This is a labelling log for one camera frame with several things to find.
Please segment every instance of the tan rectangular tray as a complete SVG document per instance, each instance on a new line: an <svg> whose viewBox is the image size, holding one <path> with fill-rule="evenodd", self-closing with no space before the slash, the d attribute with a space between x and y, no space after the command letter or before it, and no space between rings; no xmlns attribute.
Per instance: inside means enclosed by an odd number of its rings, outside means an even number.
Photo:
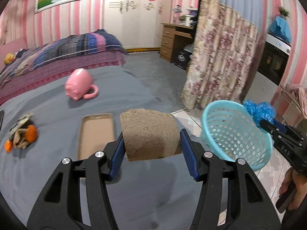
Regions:
<svg viewBox="0 0 307 230"><path fill-rule="evenodd" d="M104 150L106 144L114 140L112 114L88 115L81 121L77 158L87 159L97 151Z"/></svg>

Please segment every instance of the wardrobe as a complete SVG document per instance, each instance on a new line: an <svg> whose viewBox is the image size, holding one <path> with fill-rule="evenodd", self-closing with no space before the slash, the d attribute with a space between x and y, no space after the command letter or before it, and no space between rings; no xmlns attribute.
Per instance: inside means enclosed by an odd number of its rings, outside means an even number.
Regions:
<svg viewBox="0 0 307 230"><path fill-rule="evenodd" d="M105 0L104 28L125 49L160 47L161 23L169 23L171 3L171 0Z"/></svg>

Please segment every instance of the green plant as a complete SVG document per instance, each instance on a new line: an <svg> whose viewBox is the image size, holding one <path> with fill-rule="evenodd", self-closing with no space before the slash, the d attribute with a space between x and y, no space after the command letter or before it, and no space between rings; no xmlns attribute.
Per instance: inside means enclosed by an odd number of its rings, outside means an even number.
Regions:
<svg viewBox="0 0 307 230"><path fill-rule="evenodd" d="M286 10L284 7L282 6L278 6L278 11L280 13L280 16L283 18L283 19L287 19L287 18L291 18L290 17L290 11L289 10Z"/></svg>

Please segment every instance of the pink pig figurine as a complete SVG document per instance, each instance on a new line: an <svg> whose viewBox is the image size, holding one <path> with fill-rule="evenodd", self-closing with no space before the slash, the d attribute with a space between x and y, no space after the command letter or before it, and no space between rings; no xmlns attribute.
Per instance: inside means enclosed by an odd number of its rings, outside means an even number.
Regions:
<svg viewBox="0 0 307 230"><path fill-rule="evenodd" d="M81 98L90 99L98 95L98 87L93 85L93 79L87 70L76 69L65 83L66 96L77 101Z"/></svg>

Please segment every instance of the bed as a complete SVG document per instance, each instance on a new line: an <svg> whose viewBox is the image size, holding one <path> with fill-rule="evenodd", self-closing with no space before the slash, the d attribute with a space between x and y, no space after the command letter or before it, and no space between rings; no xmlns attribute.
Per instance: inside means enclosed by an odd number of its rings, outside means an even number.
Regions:
<svg viewBox="0 0 307 230"><path fill-rule="evenodd" d="M122 66L127 54L118 39L105 30L71 35L36 49L22 50L0 73L0 104L77 68Z"/></svg>
<svg viewBox="0 0 307 230"><path fill-rule="evenodd" d="M0 148L0 191L13 213L23 224L50 175L62 158L77 157L78 130L82 117L112 113L116 137L121 132L119 115L131 108L171 112L129 71L109 66L89 70L98 97L72 101L65 96L61 78L21 94L0 106L5 111L2 130L3 146L8 131L24 113L32 112L39 138L26 150L13 149L7 154ZM179 129L183 126L177 122ZM107 185L110 202L119 229L186 230L193 219L201 183L189 175L182 154L150 161L128 162L124 158L116 182ZM83 222L90 225L81 183Z"/></svg>

